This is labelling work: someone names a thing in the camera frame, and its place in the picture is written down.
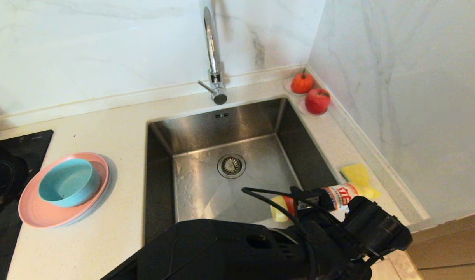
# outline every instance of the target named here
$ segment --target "marble backsplash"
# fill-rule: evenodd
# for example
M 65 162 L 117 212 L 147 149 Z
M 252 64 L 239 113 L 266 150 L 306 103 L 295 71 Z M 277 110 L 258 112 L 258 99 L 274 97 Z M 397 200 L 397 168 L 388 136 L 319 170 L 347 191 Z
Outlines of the marble backsplash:
M 226 74 L 305 64 L 323 4 L 215 0 Z M 207 79 L 208 67 L 198 0 L 0 0 L 0 116 Z
M 475 0 L 327 0 L 309 65 L 431 216 L 475 212 Z

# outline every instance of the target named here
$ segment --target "stainless steel sink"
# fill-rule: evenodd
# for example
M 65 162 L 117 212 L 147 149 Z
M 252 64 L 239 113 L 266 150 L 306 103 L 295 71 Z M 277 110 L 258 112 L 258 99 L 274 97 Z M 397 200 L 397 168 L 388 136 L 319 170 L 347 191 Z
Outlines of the stainless steel sink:
M 270 218 L 243 187 L 337 184 L 285 98 L 152 122 L 147 135 L 147 242 L 177 221 Z

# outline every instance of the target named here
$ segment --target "white countertop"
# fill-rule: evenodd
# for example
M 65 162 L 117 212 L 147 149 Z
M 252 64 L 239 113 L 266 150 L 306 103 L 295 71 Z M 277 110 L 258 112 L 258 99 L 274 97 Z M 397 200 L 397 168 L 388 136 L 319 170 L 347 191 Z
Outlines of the white countertop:
M 54 130 L 43 166 L 75 152 L 101 154 L 110 165 L 113 187 L 104 204 L 77 223 L 54 229 L 35 229 L 24 224 L 8 280 L 96 280 L 143 246 L 148 123 L 280 97 L 289 98 L 294 107 L 298 102 L 298 97 L 287 94 L 282 88 L 281 80 L 233 87 L 227 92 L 229 100 L 220 106 L 215 105 L 210 94 L 205 92 L 1 131 L 0 140 Z M 316 119 L 301 116 L 337 180 L 344 181 L 339 174 L 341 167 L 363 163 L 369 170 L 372 185 L 382 194 L 376 202 L 407 224 L 402 212 L 332 116 L 329 113 Z

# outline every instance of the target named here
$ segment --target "sponge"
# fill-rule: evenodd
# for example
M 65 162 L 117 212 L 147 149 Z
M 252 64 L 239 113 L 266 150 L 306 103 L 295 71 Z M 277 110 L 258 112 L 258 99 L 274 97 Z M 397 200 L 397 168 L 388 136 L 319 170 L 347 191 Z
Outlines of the sponge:
M 355 186 L 358 194 L 368 199 L 378 198 L 381 194 L 369 183 L 369 174 L 361 163 L 347 165 L 341 168 L 341 174 Z

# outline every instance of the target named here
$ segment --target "chrome faucet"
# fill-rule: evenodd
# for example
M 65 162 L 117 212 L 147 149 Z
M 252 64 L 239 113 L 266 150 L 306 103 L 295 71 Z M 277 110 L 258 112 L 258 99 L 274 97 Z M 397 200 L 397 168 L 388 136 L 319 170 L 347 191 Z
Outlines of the chrome faucet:
M 220 105 L 227 101 L 227 95 L 225 94 L 223 79 L 224 72 L 222 69 L 222 63 L 220 62 L 220 55 L 218 54 L 217 31 L 215 29 L 215 19 L 211 0 L 200 0 L 200 7 L 206 32 L 208 59 L 210 60 L 210 68 L 208 69 L 210 87 L 205 85 L 202 81 L 198 81 L 198 84 L 211 92 L 211 99 L 215 104 Z

